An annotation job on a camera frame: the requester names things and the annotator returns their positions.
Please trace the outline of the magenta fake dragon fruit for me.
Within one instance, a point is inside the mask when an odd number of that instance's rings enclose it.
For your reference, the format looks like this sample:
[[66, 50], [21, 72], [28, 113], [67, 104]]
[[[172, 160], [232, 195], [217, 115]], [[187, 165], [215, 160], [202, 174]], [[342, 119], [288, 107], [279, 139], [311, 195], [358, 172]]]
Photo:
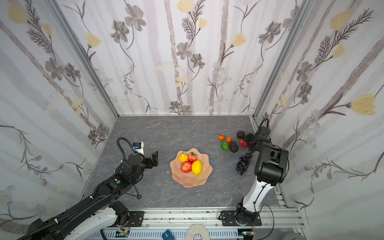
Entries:
[[243, 148], [247, 148], [247, 147], [248, 147], [247, 142], [244, 141], [244, 140], [241, 140], [239, 144], [240, 144], [240, 146], [242, 146]]

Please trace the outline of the dark brown round fruit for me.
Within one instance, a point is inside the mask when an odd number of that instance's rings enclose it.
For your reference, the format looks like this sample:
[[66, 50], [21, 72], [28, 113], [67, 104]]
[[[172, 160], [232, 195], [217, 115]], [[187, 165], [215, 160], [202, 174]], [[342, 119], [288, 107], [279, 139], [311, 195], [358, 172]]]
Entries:
[[237, 138], [243, 139], [245, 137], [246, 133], [244, 131], [238, 131], [237, 132]]

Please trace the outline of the dark fake avocado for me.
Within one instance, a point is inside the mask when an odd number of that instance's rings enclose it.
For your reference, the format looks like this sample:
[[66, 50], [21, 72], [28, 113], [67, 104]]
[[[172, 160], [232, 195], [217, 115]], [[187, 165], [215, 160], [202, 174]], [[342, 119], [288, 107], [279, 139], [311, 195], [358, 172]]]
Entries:
[[232, 153], [236, 153], [239, 150], [238, 144], [235, 141], [229, 143], [229, 149]]

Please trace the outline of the green fake lime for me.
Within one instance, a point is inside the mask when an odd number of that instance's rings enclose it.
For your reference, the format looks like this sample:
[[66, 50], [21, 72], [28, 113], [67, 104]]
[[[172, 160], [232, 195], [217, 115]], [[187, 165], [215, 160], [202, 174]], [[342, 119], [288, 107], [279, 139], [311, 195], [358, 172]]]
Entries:
[[221, 142], [221, 148], [223, 151], [227, 151], [229, 149], [229, 145], [227, 142]]

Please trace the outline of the yellow fake lemon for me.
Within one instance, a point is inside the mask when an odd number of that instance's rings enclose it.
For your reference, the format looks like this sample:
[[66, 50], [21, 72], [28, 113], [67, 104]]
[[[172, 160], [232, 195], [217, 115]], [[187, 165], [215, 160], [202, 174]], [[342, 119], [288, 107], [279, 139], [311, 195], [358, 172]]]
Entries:
[[184, 152], [182, 152], [182, 153], [179, 155], [179, 157], [178, 157], [179, 161], [182, 162], [182, 163], [187, 162], [187, 161], [188, 161], [188, 158], [189, 158], [188, 154], [186, 154], [186, 153], [184, 153]]
[[203, 170], [203, 166], [202, 166], [202, 162], [201, 161], [196, 160], [195, 162], [193, 162], [193, 164], [192, 164], [192, 173], [195, 176], [200, 175], [202, 170]]

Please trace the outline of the red yellow fake peach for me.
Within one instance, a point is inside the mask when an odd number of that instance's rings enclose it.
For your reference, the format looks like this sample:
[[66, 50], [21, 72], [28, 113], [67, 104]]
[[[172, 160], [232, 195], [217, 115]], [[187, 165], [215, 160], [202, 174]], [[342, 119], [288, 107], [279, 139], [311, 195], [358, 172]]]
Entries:
[[190, 163], [190, 162], [184, 162], [183, 164], [182, 164], [182, 166], [181, 166], [181, 171], [183, 172], [183, 173], [190, 173], [191, 171], [192, 171], [192, 163]]

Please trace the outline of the pink scalloped fruit bowl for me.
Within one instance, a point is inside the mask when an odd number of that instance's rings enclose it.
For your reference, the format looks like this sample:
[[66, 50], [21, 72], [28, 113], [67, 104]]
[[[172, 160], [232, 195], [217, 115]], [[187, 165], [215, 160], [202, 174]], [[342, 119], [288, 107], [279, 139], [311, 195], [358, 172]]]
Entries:
[[[197, 155], [197, 160], [202, 163], [202, 172], [199, 175], [195, 175], [193, 172], [184, 173], [182, 171], [182, 162], [179, 160], [181, 154], [189, 154], [193, 152]], [[189, 151], [179, 151], [174, 160], [170, 162], [172, 170], [172, 178], [183, 185], [185, 188], [192, 188], [203, 185], [206, 183], [208, 177], [213, 171], [213, 167], [210, 165], [209, 157], [207, 154], [200, 153], [196, 148], [192, 148]]]

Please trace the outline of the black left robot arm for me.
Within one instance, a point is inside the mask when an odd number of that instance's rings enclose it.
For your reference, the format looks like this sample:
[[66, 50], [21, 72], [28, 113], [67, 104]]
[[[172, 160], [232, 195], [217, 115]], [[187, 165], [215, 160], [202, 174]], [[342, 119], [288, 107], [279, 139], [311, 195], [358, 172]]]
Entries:
[[159, 152], [146, 158], [141, 153], [131, 154], [117, 167], [116, 172], [99, 183], [86, 198], [43, 222], [38, 219], [29, 225], [21, 240], [64, 240], [76, 227], [83, 224], [101, 208], [116, 202], [144, 176], [145, 169], [158, 166]]

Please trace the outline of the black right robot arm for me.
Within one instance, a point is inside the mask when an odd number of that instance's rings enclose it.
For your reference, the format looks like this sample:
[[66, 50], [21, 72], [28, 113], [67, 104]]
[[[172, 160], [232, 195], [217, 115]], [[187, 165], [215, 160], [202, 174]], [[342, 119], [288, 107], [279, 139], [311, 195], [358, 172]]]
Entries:
[[240, 226], [259, 226], [258, 217], [262, 201], [288, 174], [289, 151], [274, 145], [269, 138], [269, 128], [263, 126], [260, 126], [254, 135], [246, 135], [243, 140], [252, 154], [258, 153], [254, 170], [256, 179], [249, 193], [238, 203], [235, 220]]

